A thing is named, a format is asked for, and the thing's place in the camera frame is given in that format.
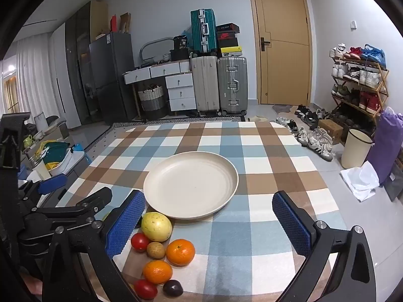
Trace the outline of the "red tomato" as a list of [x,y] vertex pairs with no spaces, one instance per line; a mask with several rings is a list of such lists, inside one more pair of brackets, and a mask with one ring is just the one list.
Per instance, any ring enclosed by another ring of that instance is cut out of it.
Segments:
[[137,296],[144,300],[153,300],[158,294],[156,286],[148,280],[138,280],[133,287]]
[[150,244],[150,240],[144,235],[144,233],[136,233],[131,237],[130,243],[136,252],[142,253],[146,251]]

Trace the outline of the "yellow speckled guava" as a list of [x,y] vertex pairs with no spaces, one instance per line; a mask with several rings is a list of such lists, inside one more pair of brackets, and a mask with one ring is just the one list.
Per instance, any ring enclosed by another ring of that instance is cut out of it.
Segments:
[[141,221],[141,230],[151,241],[165,242],[172,234],[172,223],[162,213],[147,212]]

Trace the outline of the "small brown fruit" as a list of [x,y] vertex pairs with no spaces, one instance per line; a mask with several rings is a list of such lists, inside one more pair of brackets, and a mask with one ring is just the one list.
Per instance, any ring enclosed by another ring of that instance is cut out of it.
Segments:
[[146,248],[147,255],[156,260],[164,259],[165,258],[165,247],[162,243],[159,242],[151,242],[148,244]]

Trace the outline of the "orange tangerine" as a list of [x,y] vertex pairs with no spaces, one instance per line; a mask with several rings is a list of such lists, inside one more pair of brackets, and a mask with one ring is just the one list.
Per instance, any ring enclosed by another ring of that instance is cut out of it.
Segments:
[[195,257],[195,246],[186,239],[177,239],[168,244],[165,254],[167,260],[177,267],[184,267]]
[[144,266],[143,275],[153,284],[164,284],[172,278],[173,269],[163,260],[153,260]]

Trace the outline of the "dark purple plum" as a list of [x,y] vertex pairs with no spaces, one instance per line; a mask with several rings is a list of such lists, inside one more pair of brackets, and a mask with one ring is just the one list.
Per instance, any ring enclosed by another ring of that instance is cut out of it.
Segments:
[[178,280],[168,280],[164,283],[162,291],[167,296],[178,297],[183,294],[184,289]]

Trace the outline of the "checkered tablecloth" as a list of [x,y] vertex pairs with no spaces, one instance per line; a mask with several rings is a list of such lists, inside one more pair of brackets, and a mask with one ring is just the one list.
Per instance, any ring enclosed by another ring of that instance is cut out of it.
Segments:
[[[176,220],[172,239],[195,246],[195,257],[176,267],[173,277],[184,292],[181,301],[274,301],[290,283],[303,258],[292,248],[272,210],[273,194],[283,190],[310,216],[333,228],[345,228],[338,205],[307,151],[274,122],[167,123],[128,128],[105,145],[99,156],[68,188],[60,206],[75,205],[102,187],[112,201],[97,214],[104,219],[119,207],[156,165],[188,151],[227,158],[238,172],[234,196],[213,197],[213,179],[175,180],[184,188],[167,200],[186,216]],[[197,189],[200,182],[203,187]]]

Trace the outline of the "cream round plate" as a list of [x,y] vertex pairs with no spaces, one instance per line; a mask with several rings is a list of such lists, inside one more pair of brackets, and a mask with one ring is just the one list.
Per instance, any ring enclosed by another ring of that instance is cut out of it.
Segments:
[[155,165],[144,181],[148,205],[173,219],[199,219],[222,209],[238,189],[239,175],[227,158],[189,151]]

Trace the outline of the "white curtain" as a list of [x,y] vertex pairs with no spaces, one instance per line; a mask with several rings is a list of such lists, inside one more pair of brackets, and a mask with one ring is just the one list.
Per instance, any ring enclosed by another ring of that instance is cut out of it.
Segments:
[[32,35],[13,42],[6,52],[6,59],[16,58],[18,107],[31,113],[31,122],[40,113],[60,115],[51,76],[50,38],[50,33]]

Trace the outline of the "cream trash bin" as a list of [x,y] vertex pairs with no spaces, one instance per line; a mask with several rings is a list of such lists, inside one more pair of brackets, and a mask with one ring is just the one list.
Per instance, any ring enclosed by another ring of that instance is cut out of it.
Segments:
[[341,158],[343,168],[361,167],[373,144],[373,139],[362,131],[349,129]]

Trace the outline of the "cardboard box on floor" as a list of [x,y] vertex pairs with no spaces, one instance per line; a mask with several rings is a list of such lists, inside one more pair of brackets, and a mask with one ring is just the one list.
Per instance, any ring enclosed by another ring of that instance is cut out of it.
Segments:
[[324,129],[333,139],[333,144],[339,144],[341,141],[343,127],[332,121],[331,119],[321,119],[318,127]]

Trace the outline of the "silver grey suitcase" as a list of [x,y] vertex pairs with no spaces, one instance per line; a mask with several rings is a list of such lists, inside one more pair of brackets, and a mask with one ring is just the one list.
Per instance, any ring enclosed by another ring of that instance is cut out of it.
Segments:
[[224,115],[245,116],[248,109],[247,59],[222,57],[217,61],[219,99]]

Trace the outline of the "wooden shoe rack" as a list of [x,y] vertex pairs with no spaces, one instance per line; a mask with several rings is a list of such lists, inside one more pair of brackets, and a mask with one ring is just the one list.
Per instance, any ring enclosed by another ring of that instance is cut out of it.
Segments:
[[329,57],[336,108],[352,108],[375,122],[389,98],[385,52],[369,44],[347,48],[341,43],[331,48]]

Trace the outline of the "beige suitcase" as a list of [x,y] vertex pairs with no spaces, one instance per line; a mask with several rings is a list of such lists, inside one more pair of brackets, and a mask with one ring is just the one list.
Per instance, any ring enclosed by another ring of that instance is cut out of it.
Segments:
[[192,58],[191,72],[197,110],[199,112],[219,112],[217,57]]

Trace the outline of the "wooden door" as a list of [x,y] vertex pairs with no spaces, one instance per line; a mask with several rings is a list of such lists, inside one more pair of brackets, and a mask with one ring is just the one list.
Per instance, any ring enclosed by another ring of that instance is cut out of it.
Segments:
[[312,27],[307,0],[251,0],[257,101],[306,105],[312,90]]

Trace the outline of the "stacked shoe boxes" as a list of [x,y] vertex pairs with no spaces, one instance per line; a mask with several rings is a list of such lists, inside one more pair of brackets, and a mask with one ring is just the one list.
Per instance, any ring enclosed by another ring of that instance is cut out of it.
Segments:
[[238,44],[237,35],[240,28],[234,23],[226,23],[216,26],[217,43],[220,57],[240,57],[243,55],[243,49]]

